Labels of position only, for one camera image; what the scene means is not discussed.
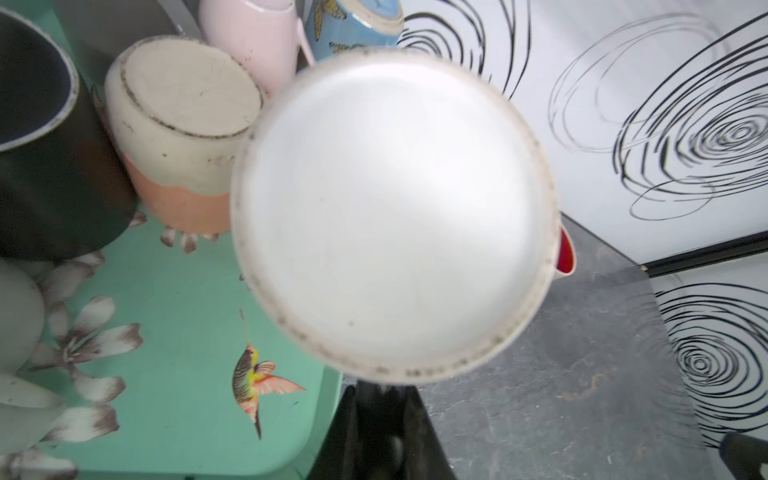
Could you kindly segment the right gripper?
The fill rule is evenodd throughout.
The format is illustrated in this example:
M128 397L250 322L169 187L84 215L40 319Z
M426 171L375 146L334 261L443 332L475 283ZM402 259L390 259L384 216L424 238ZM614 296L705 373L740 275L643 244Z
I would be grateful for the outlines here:
M728 433L720 443L719 455L736 480L767 480L766 440Z

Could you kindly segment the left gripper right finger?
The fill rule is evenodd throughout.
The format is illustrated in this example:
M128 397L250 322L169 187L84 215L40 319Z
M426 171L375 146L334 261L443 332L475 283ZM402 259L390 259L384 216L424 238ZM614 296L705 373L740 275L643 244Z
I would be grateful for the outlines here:
M393 479L456 480L418 389L388 387L384 400Z

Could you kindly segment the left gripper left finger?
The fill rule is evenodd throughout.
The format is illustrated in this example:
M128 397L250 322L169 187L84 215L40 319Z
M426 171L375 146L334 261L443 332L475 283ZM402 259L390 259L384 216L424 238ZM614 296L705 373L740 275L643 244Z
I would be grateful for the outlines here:
M364 381L344 389L308 480L373 478L370 464L364 461L364 449L370 447L365 430L371 426L365 417L377 404L379 393L380 385Z

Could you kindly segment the white mug red inside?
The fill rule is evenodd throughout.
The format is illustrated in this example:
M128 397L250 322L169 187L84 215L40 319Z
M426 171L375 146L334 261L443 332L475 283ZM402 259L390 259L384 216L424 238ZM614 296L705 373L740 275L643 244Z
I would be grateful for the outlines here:
M297 346L381 384L447 379L503 352L556 275L544 152L490 84L413 50L301 71L233 170L244 279Z

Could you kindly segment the beige mug white handle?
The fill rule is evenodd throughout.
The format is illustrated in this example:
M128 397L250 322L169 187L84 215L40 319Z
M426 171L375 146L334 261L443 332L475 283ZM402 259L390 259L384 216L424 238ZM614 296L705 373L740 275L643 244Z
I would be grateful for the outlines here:
M14 454L42 440L65 409L63 398L18 376L39 344L45 306L35 282L1 262L1 453Z

